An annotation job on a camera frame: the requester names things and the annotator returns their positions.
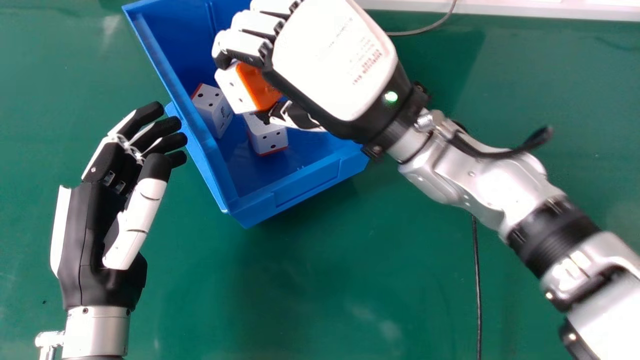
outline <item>green tabletop surface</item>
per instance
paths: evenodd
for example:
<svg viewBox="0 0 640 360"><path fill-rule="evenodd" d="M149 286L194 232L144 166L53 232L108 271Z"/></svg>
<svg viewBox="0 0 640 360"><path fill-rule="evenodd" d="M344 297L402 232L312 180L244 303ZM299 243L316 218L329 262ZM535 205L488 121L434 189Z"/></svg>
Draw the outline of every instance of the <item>green tabletop surface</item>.
<svg viewBox="0 0 640 360"><path fill-rule="evenodd" d="M65 313L49 268L58 185L75 186L120 118L169 101L122 1L0 0L0 359L36 359ZM374 12L388 30L441 15ZM485 143L519 144L636 250L640 24L455 15L394 39L433 106ZM563 317L480 228L484 357L568 359ZM142 253L147 287L128 359L471 359L470 216L423 196L385 160L244 230L193 162L173 174Z"/></svg>

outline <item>white die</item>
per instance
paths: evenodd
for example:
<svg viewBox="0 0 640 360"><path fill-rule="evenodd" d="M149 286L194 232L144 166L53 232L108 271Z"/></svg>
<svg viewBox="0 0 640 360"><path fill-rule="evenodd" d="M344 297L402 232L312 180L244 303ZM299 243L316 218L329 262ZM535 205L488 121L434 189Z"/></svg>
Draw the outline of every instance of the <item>white die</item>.
<svg viewBox="0 0 640 360"><path fill-rule="evenodd" d="M234 112L222 91L206 84L200 84L191 98L198 113L217 139L222 138L234 118Z"/></svg>
<svg viewBox="0 0 640 360"><path fill-rule="evenodd" d="M282 125L265 125L255 115L244 114L249 140L253 150L260 156L282 151L289 146L287 128Z"/></svg>

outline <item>robotic arm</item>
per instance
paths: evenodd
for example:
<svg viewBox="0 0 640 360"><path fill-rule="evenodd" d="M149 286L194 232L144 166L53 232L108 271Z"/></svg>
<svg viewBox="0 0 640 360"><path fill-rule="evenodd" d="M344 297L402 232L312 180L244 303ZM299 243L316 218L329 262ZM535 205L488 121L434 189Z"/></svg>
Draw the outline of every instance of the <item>robotic arm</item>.
<svg viewBox="0 0 640 360"><path fill-rule="evenodd" d="M266 123L326 130L389 154L431 199L467 209L511 247L566 316L561 340L578 359L638 353L640 258L602 231L550 184L528 153L551 136L534 133L516 149L472 138L410 83L385 32L354 0L253 0L214 40L216 79L234 111ZM240 61L288 97L264 110L242 85Z"/></svg>
<svg viewBox="0 0 640 360"><path fill-rule="evenodd" d="M40 360L53 360L60 346L62 359L127 354L131 312L147 280L147 261L138 251L172 168L186 162L184 152L174 151L187 142L176 133L180 121L155 121L163 113L158 102L132 111L101 141L82 183L60 187L50 260L67 325L36 337Z"/></svg>

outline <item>blue plastic bin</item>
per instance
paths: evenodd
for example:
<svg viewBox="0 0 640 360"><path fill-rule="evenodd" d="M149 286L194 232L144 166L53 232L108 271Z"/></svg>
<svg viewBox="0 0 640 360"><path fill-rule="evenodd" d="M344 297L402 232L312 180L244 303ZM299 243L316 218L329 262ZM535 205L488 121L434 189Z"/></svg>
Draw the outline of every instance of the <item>blue plastic bin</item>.
<svg viewBox="0 0 640 360"><path fill-rule="evenodd" d="M257 156L236 116L221 140L213 138L191 103L200 83L216 86L213 38L249 0L143 0L123 6L182 119L187 150L218 206L251 227L362 170L360 146L326 133L289 130L289 148Z"/></svg>

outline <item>green indicator led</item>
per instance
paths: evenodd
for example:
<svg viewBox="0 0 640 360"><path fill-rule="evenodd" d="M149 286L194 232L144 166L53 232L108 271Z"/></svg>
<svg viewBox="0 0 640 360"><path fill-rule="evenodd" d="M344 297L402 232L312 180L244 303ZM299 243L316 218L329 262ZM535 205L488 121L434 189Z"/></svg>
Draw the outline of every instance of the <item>green indicator led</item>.
<svg viewBox="0 0 640 360"><path fill-rule="evenodd" d="M385 94L385 100L387 102L396 102L398 101L398 94L395 91L389 91Z"/></svg>

